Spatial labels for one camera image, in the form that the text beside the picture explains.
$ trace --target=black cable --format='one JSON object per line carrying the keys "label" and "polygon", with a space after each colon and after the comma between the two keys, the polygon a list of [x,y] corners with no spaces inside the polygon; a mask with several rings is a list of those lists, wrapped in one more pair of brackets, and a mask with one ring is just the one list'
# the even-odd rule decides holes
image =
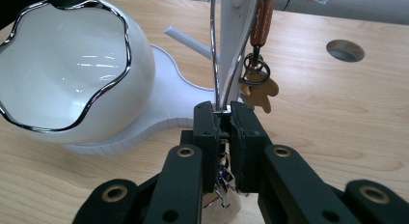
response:
{"label": "black cable", "polygon": [[288,7],[289,1],[291,1],[291,0],[287,0],[287,1],[286,1],[286,6],[283,8],[283,11],[285,11],[285,10],[286,10],[286,7]]}

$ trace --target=table surface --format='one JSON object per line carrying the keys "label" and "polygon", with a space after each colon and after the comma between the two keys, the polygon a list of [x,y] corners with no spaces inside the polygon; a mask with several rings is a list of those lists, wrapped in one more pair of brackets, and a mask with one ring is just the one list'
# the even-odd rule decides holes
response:
{"label": "table surface", "polygon": [[[209,4],[108,0],[133,17],[151,43],[169,51],[183,75],[212,86],[211,63],[163,34],[174,25],[209,43]],[[0,32],[4,40],[10,27]],[[331,57],[326,44],[349,40],[358,63]],[[409,201],[409,26],[275,12],[264,60],[281,91],[272,113],[256,113],[274,143],[298,151],[327,183],[380,182]],[[158,173],[181,128],[125,152],[81,155],[28,137],[0,119],[1,223],[69,223],[92,190],[115,178],[142,183]],[[262,223],[257,195],[241,197],[232,223]]]}

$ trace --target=brown keychain tag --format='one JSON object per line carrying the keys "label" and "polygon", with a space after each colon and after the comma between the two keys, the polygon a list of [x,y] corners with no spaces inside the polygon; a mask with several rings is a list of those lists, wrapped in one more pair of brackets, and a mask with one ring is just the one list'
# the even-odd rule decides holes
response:
{"label": "brown keychain tag", "polygon": [[[263,71],[251,72],[247,74],[247,78],[250,81],[261,81],[265,78],[266,73]],[[269,96],[275,97],[279,94],[279,86],[272,79],[268,78],[264,83],[260,85],[247,85],[240,83],[240,92],[244,103],[255,109],[255,106],[261,106],[265,113],[271,112],[271,104],[268,99]]]}

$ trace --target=light wood desk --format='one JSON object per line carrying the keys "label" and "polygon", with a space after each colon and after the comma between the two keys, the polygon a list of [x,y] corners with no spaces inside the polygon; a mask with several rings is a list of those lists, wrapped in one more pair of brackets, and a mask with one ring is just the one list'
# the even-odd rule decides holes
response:
{"label": "light wood desk", "polygon": [[[174,25],[208,43],[207,3],[108,1],[169,51],[188,79],[212,86],[210,62],[163,34]],[[0,32],[2,40],[9,30]],[[331,57],[325,46],[336,39],[359,44],[364,60]],[[271,114],[256,111],[272,141],[297,150],[337,188],[369,179],[409,201],[409,26],[275,12],[261,53],[281,87],[270,100]],[[139,184],[159,172],[179,134],[169,129],[123,153],[80,155],[0,119],[0,223],[70,223],[101,183],[123,178]],[[257,195],[242,203],[233,223],[263,222]]]}

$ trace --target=silver trim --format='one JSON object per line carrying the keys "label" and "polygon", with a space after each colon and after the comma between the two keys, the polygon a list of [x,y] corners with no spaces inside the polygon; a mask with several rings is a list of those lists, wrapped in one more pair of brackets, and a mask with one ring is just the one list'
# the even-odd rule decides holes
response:
{"label": "silver trim", "polygon": [[3,115],[3,117],[8,122],[12,123],[13,125],[24,128],[24,129],[32,130],[35,132],[43,132],[43,133],[65,131],[65,130],[72,129],[78,126],[79,124],[81,124],[81,122],[84,120],[85,116],[87,115],[88,111],[90,110],[94,102],[97,99],[99,99],[103,94],[105,94],[107,91],[109,91],[114,86],[116,86],[122,79],[126,77],[126,75],[129,73],[129,70],[131,67],[131,60],[132,60],[130,43],[129,43],[129,35],[128,35],[129,29],[128,29],[128,24],[126,20],[120,14],[119,11],[115,10],[114,8],[111,8],[109,5],[106,5],[104,2],[100,0],[44,0],[42,2],[33,4],[25,8],[24,10],[20,12],[17,19],[15,20],[14,26],[9,36],[6,38],[6,40],[2,44],[0,44],[0,54],[3,52],[2,48],[5,48],[15,38],[17,26],[21,18],[24,15],[31,12],[32,10],[39,9],[47,5],[52,5],[56,9],[60,9],[60,10],[77,10],[77,9],[82,9],[82,8],[97,8],[97,9],[103,9],[105,11],[110,12],[111,14],[116,15],[123,22],[124,39],[125,39],[125,47],[126,47],[126,67],[123,73],[121,73],[114,80],[110,81],[108,84],[103,86],[101,89],[99,89],[95,94],[91,96],[91,98],[88,100],[87,104],[85,105],[83,111],[81,112],[81,114],[78,116],[77,120],[74,123],[72,123],[70,126],[66,126],[63,128],[46,128],[46,127],[38,127],[38,126],[27,126],[25,124],[22,124],[16,121],[10,114],[8,114],[9,112],[7,112],[6,107],[0,101],[0,113]]}

